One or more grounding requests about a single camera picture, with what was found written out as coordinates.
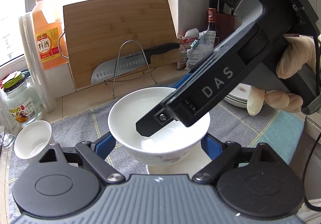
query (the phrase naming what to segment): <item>metal bolt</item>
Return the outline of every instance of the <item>metal bolt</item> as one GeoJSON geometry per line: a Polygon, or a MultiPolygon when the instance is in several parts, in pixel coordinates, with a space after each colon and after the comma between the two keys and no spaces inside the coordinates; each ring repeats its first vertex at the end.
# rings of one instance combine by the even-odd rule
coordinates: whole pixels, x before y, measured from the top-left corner
{"type": "Polygon", "coordinates": [[[198,181],[207,181],[210,179],[210,175],[206,172],[198,172],[195,174],[195,179],[198,181]]]}
{"type": "Polygon", "coordinates": [[[164,114],[161,114],[159,116],[159,118],[160,118],[161,121],[166,121],[166,119],[167,119],[166,115],[164,115],[164,114]]]}
{"type": "Polygon", "coordinates": [[[125,177],[119,173],[112,173],[107,176],[107,180],[110,182],[122,182],[125,180],[125,177]]]}

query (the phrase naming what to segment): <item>wooden cutting board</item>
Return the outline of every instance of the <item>wooden cutting board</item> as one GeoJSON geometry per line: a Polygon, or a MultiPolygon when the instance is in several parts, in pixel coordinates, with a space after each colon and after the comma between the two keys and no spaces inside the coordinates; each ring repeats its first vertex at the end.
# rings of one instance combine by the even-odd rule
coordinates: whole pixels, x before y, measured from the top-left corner
{"type": "MultiPolygon", "coordinates": [[[[143,49],[177,42],[168,0],[88,0],[65,5],[65,35],[76,88],[90,85],[91,74],[103,62],[117,58],[121,45],[136,40],[143,49]]],[[[135,43],[124,56],[139,51],[135,43]]],[[[179,50],[153,55],[150,67],[180,61],[179,50]]]]}

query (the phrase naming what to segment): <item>finger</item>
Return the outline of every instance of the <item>finger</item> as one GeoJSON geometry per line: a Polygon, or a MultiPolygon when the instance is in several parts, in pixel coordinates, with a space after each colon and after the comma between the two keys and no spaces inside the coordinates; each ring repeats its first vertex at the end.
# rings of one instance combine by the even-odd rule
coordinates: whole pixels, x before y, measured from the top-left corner
{"type": "Polygon", "coordinates": [[[295,112],[297,110],[298,112],[301,111],[301,106],[303,104],[302,97],[295,94],[288,94],[288,97],[290,99],[288,106],[282,110],[286,112],[295,112]]]}
{"type": "Polygon", "coordinates": [[[276,74],[281,79],[290,78],[304,64],[316,72],[316,53],[314,42],[309,37],[287,37],[288,47],[276,67],[276,74]]]}
{"type": "Polygon", "coordinates": [[[254,116],[261,111],[264,102],[264,95],[265,90],[251,86],[248,102],[246,104],[249,115],[254,116]]]}
{"type": "Polygon", "coordinates": [[[275,109],[284,109],[290,102],[289,96],[279,90],[266,92],[264,98],[266,103],[275,109]]]}

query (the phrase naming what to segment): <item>gloved hand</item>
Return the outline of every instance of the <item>gloved hand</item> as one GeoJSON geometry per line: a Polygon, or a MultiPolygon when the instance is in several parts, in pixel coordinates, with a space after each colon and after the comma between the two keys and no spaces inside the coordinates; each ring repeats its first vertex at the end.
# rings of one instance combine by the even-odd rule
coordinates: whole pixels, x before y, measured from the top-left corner
{"type": "MultiPolygon", "coordinates": [[[[314,41],[310,37],[286,37],[289,42],[281,60],[276,67],[276,74],[281,79],[290,78],[307,64],[316,72],[316,51],[314,41]]],[[[265,91],[251,86],[247,110],[250,115],[257,115],[262,109],[264,100],[276,109],[286,112],[299,112],[303,99],[295,94],[286,94],[279,90],[265,91]]]]}

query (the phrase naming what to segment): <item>gray ribbed surface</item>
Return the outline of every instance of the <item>gray ribbed surface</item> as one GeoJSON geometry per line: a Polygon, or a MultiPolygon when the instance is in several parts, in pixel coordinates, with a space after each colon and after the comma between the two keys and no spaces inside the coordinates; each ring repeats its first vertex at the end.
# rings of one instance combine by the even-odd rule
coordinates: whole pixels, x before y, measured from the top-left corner
{"type": "Polygon", "coordinates": [[[15,223],[303,223],[295,216],[283,220],[257,221],[235,216],[236,213],[221,203],[210,186],[197,185],[191,182],[186,175],[132,175],[131,179],[124,184],[107,187],[91,208],[76,216],[61,220],[39,220],[22,216],[15,223]]]}

